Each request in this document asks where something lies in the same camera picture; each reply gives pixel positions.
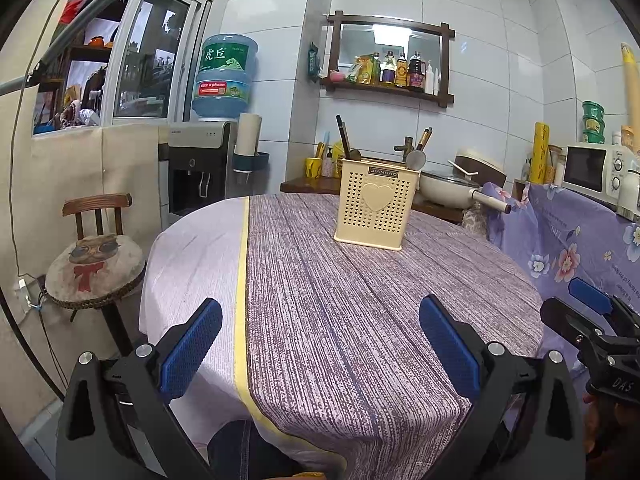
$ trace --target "yellow stripe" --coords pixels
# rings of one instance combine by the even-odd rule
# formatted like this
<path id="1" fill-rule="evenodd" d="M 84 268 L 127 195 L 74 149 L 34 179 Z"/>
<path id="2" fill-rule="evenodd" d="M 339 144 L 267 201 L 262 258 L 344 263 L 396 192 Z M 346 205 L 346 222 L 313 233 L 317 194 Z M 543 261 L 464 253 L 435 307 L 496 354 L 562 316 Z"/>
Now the yellow stripe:
<path id="1" fill-rule="evenodd" d="M 246 338 L 246 260 L 249 241 L 249 197 L 245 197 L 242 212 L 242 234 L 238 261 L 238 284 L 236 286 L 236 320 L 234 326 L 234 379 L 240 400 L 247 407 L 256 426 L 272 433 L 279 441 L 298 449 L 315 451 L 327 455 L 327 458 L 341 469 L 346 468 L 346 460 L 341 455 L 320 449 L 302 438 L 281 432 L 256 405 L 249 391 Z"/>

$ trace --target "metal screw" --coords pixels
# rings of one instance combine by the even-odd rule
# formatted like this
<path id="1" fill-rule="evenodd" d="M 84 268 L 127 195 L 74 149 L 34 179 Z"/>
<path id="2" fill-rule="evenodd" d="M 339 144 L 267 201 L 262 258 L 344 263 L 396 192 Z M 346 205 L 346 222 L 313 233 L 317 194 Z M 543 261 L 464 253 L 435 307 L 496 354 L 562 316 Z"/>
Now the metal screw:
<path id="1" fill-rule="evenodd" d="M 80 354 L 80 357 L 78 358 L 78 362 L 81 365 L 85 365 L 87 364 L 89 361 L 91 361 L 91 359 L 94 358 L 94 355 L 91 352 L 82 352 Z"/>
<path id="2" fill-rule="evenodd" d="M 549 352 L 549 359 L 551 359 L 555 363 L 562 362 L 562 354 L 558 350 L 552 350 Z"/>
<path id="3" fill-rule="evenodd" d="M 151 345 L 140 345 L 138 348 L 136 348 L 136 355 L 138 357 L 146 357 L 149 354 L 151 354 L 151 351 L 153 350 Z"/>
<path id="4" fill-rule="evenodd" d="M 487 347 L 487 349 L 493 355 L 504 354 L 504 346 L 502 346 L 500 343 L 489 343 L 489 346 Z"/>

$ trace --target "chair seat cushion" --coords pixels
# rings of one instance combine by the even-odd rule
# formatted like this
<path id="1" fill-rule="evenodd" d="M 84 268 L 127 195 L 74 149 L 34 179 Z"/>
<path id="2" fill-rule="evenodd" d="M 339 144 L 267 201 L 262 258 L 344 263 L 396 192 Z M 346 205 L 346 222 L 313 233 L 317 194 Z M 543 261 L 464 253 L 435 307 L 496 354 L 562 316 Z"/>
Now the chair seat cushion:
<path id="1" fill-rule="evenodd" d="M 128 236 L 87 236 L 53 261 L 47 293 L 68 308 L 102 306 L 137 285 L 144 269 L 142 250 Z"/>

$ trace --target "chair leg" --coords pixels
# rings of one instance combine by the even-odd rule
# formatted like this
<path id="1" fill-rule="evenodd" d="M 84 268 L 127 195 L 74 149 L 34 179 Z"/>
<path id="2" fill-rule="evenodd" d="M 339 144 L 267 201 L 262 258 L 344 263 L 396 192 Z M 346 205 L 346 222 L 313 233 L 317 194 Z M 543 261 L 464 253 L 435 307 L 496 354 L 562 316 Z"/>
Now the chair leg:
<path id="1" fill-rule="evenodd" d="M 120 351 L 120 355 L 123 357 L 129 355 L 133 352 L 133 345 L 131 344 L 131 339 L 129 339 L 127 330 L 124 328 L 124 323 L 122 322 L 122 318 L 118 312 L 118 307 L 115 303 L 108 303 L 100 310 L 104 316 L 104 320 L 107 322 L 107 327 L 109 327 L 111 337 L 113 337 L 113 340 Z"/>

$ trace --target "faucet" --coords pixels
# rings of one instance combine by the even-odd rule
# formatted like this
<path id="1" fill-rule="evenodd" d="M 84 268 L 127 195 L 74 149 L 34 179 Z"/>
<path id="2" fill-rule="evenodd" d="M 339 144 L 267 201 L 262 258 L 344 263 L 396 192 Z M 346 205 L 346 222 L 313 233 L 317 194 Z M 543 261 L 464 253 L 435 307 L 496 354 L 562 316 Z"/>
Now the faucet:
<path id="1" fill-rule="evenodd" d="M 402 161 L 406 162 L 406 156 L 414 150 L 414 138 L 405 137 L 404 144 L 400 146 L 394 146 L 395 152 L 402 152 Z"/>

